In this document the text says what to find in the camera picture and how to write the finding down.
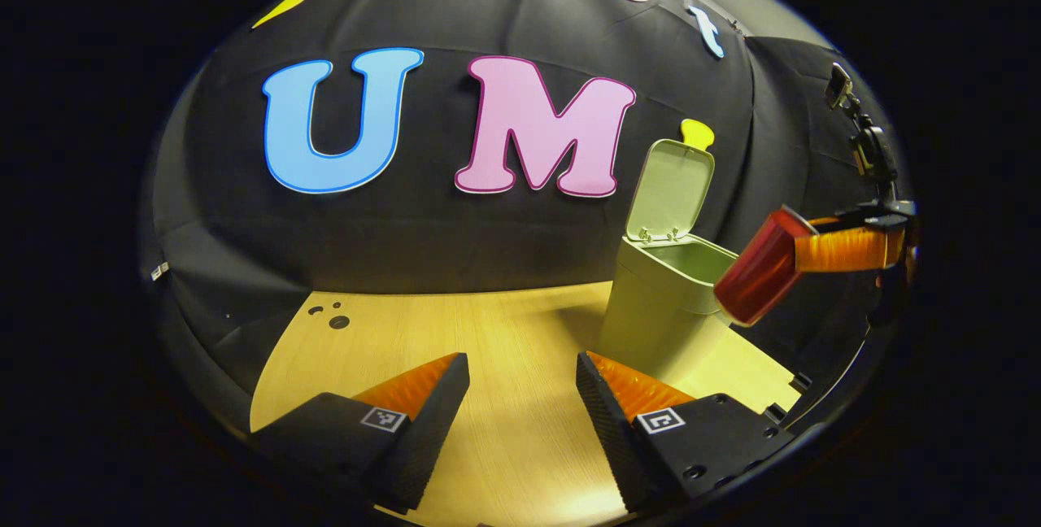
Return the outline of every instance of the orange soft finger pad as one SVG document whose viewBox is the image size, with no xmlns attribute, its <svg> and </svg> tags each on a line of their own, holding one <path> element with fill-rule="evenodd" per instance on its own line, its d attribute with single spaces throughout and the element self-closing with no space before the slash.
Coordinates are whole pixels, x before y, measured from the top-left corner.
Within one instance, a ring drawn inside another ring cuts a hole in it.
<svg viewBox="0 0 1041 527">
<path fill-rule="evenodd" d="M 620 405 L 621 411 L 626 413 L 629 423 L 633 423 L 640 413 L 658 411 L 694 400 L 686 393 L 674 390 L 672 386 L 639 371 L 594 352 L 586 351 L 586 353 L 595 365 L 600 376 L 611 387 L 611 394 Z"/>
<path fill-rule="evenodd" d="M 896 264 L 904 230 L 850 228 L 795 239 L 795 271 L 846 273 L 887 269 Z"/>
<path fill-rule="evenodd" d="M 441 379 L 449 365 L 458 355 L 458 352 L 454 352 L 426 365 L 421 365 L 413 368 L 412 371 L 404 372 L 397 377 L 380 382 L 351 399 L 374 407 L 401 411 L 408 416 L 408 419 L 415 421 L 416 416 L 420 416 L 420 409 L 423 408 L 427 398 L 437 386 L 437 381 Z"/>
</svg>

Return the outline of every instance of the black screw hole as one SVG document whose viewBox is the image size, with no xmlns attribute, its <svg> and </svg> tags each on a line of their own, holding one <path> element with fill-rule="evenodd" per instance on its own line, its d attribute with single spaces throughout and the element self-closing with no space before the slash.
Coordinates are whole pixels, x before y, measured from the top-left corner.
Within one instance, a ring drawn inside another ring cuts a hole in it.
<svg viewBox="0 0 1041 527">
<path fill-rule="evenodd" d="M 692 480 L 694 478 L 699 478 L 700 476 L 704 476 L 706 472 L 708 471 L 703 466 L 692 466 L 683 471 L 683 477 L 687 480 Z"/>
</svg>

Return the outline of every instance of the red cup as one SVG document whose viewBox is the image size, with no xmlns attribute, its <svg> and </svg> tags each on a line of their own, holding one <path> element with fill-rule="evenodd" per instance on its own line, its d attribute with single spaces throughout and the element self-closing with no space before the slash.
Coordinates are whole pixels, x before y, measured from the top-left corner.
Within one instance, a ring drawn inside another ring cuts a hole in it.
<svg viewBox="0 0 1041 527">
<path fill-rule="evenodd" d="M 817 230 L 791 208 L 766 218 L 713 293 L 719 308 L 739 326 L 754 326 L 802 277 L 795 271 L 795 239 Z"/>
</svg>

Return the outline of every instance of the blue letter u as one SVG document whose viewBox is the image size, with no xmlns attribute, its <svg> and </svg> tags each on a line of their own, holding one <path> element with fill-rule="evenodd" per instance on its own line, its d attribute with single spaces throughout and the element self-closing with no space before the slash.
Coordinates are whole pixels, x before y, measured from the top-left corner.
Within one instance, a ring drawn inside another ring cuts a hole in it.
<svg viewBox="0 0 1041 527">
<path fill-rule="evenodd" d="M 408 48 L 366 51 L 351 68 L 365 77 L 358 142 L 346 153 L 325 155 L 311 143 L 314 91 L 332 72 L 318 59 L 290 65 L 263 83 L 268 96 L 264 155 L 279 183 L 304 194 L 346 192 L 375 179 L 398 148 L 405 74 L 423 64 L 423 52 Z"/>
</svg>

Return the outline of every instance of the dark background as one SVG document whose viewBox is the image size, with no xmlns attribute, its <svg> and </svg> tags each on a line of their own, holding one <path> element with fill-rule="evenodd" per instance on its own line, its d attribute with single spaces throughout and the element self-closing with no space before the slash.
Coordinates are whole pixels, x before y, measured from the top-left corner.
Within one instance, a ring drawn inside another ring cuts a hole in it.
<svg viewBox="0 0 1041 527">
<path fill-rule="evenodd" d="M 185 399 L 152 352 L 135 280 L 134 212 L 153 134 L 197 65 L 268 1 L 7 0 L 15 468 L 3 492 L 16 525 L 319 521 L 246 470 L 245 453 Z M 1031 0 L 781 1 L 850 57 L 900 131 L 926 254 L 918 307 L 872 405 L 817 463 L 730 520 L 1025 524 L 1018 495 L 1039 483 L 1027 420 L 1036 383 L 1017 373 L 1035 332 L 1008 320 L 1031 303 L 992 267 L 1037 254 L 1020 237 L 1038 219 L 1013 181 L 1031 162 L 1032 134 L 1016 123 L 1029 111 L 1036 9 Z"/>
</svg>

